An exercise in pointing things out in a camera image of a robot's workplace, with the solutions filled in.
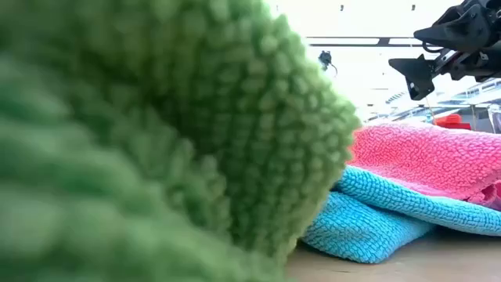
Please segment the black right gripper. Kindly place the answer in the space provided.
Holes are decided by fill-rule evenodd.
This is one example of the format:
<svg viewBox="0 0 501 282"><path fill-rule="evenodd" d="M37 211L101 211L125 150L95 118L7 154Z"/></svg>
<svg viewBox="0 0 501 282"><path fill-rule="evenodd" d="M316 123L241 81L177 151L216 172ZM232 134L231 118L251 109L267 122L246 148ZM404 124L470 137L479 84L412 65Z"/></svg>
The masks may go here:
<svg viewBox="0 0 501 282"><path fill-rule="evenodd" d="M500 76L500 0L465 0L449 8L414 38L439 46L440 56L389 59L389 65L405 77L411 100L426 98L434 90L433 78L450 74L477 82Z"/></svg>

